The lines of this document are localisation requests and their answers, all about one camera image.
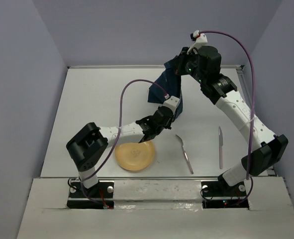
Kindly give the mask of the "dark blue patterned cloth napkin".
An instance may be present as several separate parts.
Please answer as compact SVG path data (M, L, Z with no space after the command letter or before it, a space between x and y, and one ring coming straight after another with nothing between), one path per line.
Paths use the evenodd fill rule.
M176 112L182 113L183 111L183 96L181 91L181 76L176 75L172 67L172 60L164 64L165 70L155 81L156 84L161 86L170 96L180 98L180 104ZM152 84L149 87L147 102L154 104L162 104L165 101L163 91Z

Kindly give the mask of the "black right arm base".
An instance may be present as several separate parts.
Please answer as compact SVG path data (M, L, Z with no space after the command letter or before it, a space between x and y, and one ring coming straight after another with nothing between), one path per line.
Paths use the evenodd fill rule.
M218 181L202 181L200 195L204 209L249 208L244 182L220 189Z

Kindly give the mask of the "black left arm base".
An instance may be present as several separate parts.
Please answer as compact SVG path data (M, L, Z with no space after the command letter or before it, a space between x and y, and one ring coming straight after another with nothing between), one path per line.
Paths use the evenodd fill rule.
M69 186L67 208L97 210L114 208L114 181L100 180L90 189L82 186L77 178L69 178L67 184Z

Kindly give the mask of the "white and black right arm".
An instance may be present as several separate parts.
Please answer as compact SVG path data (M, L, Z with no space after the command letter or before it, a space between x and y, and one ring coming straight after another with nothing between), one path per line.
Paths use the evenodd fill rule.
M221 195L281 160L287 137L276 135L251 113L235 83L220 72L221 55L215 47L183 47L171 64L176 75L189 75L200 84L202 93L232 121L250 147L239 163L219 175L216 188Z

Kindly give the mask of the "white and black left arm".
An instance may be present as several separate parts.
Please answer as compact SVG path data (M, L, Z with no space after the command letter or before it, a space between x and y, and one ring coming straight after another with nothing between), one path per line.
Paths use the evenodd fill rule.
M93 122L86 124L66 145L79 173L81 192L88 197L97 193L95 166L107 148L154 139L162 130L171 128L177 108L163 103L153 115L121 127L98 127Z

